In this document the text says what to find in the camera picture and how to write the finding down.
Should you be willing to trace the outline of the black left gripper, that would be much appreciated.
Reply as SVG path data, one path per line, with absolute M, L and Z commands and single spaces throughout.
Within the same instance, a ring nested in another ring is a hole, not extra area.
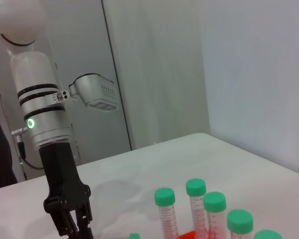
M 92 212 L 90 188 L 78 174 L 70 144 L 52 143 L 39 149 L 49 186 L 44 209 L 50 214 L 60 236 L 75 237 L 76 225 L 70 214 L 75 210 L 78 239 L 93 239 L 89 223 Z

